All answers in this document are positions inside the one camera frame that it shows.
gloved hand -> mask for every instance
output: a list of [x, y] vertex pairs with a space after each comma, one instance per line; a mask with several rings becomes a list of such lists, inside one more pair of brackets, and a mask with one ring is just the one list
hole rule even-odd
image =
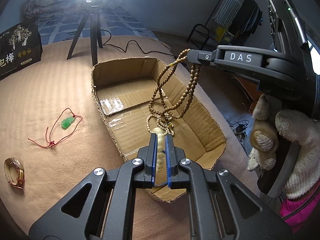
[[282, 110], [276, 114], [275, 123], [269, 122], [269, 104], [265, 95], [260, 96], [253, 111], [256, 128], [250, 142], [253, 146], [248, 161], [248, 170], [270, 170], [276, 163], [278, 147], [276, 132], [291, 142], [301, 145], [297, 162], [286, 184], [286, 195], [295, 199], [304, 195], [320, 177], [320, 123], [296, 110]]

silver screw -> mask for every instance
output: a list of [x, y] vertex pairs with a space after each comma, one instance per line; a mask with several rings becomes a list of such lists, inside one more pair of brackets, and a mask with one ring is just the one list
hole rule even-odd
[[229, 174], [229, 171], [226, 170], [226, 169], [221, 169], [221, 170], [218, 171], [218, 173], [219, 173], [220, 176], [224, 177], [224, 176], [227, 176]]
[[191, 163], [191, 160], [185, 158], [185, 159], [182, 159], [180, 162], [182, 165], [189, 165]]
[[135, 158], [132, 160], [133, 165], [139, 165], [142, 163], [142, 159], [140, 158]]
[[97, 176], [100, 176], [104, 173], [103, 168], [96, 168], [93, 173]]

pearl necklace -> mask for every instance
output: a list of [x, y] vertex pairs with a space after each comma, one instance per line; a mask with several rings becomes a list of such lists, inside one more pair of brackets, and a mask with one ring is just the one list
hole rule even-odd
[[[198, 77], [199, 77], [200, 65], [198, 65], [198, 64], [192, 65], [191, 71], [190, 71], [190, 82], [189, 82], [188, 86], [186, 87], [186, 91], [182, 94], [182, 96], [180, 97], [180, 100], [175, 105], [173, 105], [171, 107], [166, 106], [166, 104], [164, 102], [163, 95], [162, 95], [162, 90], [161, 90], [162, 86], [168, 82], [170, 77], [176, 71], [178, 64], [187, 59], [187, 53], [189, 51], [190, 51], [190, 49], [185, 49], [184, 51], [182, 51], [180, 53], [180, 55], [178, 56], [177, 60], [175, 60], [174, 62], [167, 65], [164, 68], [164, 70], [162, 70], [162, 72], [157, 77], [157, 80], [156, 80], [157, 88], [155, 89], [155, 92], [153, 93], [151, 101], [149, 102], [149, 109], [151, 111], [151, 114], [147, 117], [147, 120], [146, 120], [146, 125], [147, 125], [147, 129], [148, 129], [149, 133], [152, 133], [150, 126], [149, 126], [149, 120], [151, 117], [155, 117], [157, 119], [157, 126], [165, 131], [165, 135], [167, 135], [167, 134], [174, 135], [174, 132], [172, 129], [173, 124], [171, 122], [172, 118], [174, 118], [174, 119], [182, 118], [190, 107], [190, 104], [193, 99], [194, 89], [197, 85], [197, 81], [198, 81]], [[170, 73], [165, 78], [165, 80], [160, 83], [162, 76], [169, 70], [170, 67], [172, 67]], [[161, 112], [155, 110], [152, 107], [152, 104], [156, 98], [157, 92], [159, 92], [161, 103], [164, 107], [164, 109]], [[171, 111], [176, 110], [182, 104], [182, 102], [185, 100], [187, 95], [189, 95], [188, 101], [187, 101], [186, 105], [184, 106], [182, 113], [180, 115], [174, 115]]]

pendant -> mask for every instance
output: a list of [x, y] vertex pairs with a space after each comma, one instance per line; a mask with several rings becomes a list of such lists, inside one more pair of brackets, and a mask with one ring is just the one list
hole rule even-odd
[[74, 120], [75, 120], [75, 118], [73, 116], [70, 116], [70, 117], [62, 120], [61, 127], [63, 129], [67, 129], [73, 123]]

red string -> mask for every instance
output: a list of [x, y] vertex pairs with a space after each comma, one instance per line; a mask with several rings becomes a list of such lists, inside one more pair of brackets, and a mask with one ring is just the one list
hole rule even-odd
[[[72, 113], [72, 116], [73, 116], [74, 118], [80, 117], [81, 119], [80, 119], [80, 121], [77, 123], [77, 125], [76, 125], [76, 127], [74, 128], [74, 130], [72, 131], [72, 133], [70, 133], [69, 135], [63, 137], [60, 141], [58, 141], [57, 143], [55, 143], [54, 141], [51, 140], [52, 130], [53, 130], [54, 126], [56, 125], [56, 123], [58, 122], [58, 120], [60, 119], [60, 117], [62, 116], [62, 114], [64, 113], [64, 111], [66, 111], [66, 110], [68, 110], [68, 109], [70, 110], [70, 112]], [[82, 121], [82, 119], [83, 119], [82, 116], [75, 115], [75, 114], [71, 111], [71, 109], [68, 107], [68, 108], [66, 108], [65, 110], [62, 111], [62, 113], [60, 114], [60, 116], [58, 117], [58, 119], [56, 120], [56, 122], [54, 123], [54, 125], [52, 126], [52, 129], [51, 129], [51, 131], [50, 131], [50, 133], [49, 133], [49, 141], [48, 141], [48, 139], [47, 139], [47, 133], [48, 133], [49, 127], [47, 127], [47, 130], [45, 131], [45, 139], [46, 139], [47, 143], [49, 143], [48, 146], [42, 146], [42, 145], [36, 143], [35, 141], [29, 139], [29, 138], [28, 138], [28, 140], [34, 142], [36, 145], [38, 145], [39, 147], [42, 147], [42, 148], [48, 148], [48, 147], [56, 146], [59, 142], [61, 142], [62, 140], [64, 140], [65, 138], [69, 137], [70, 135], [72, 135], [72, 134], [75, 132], [78, 124]]]

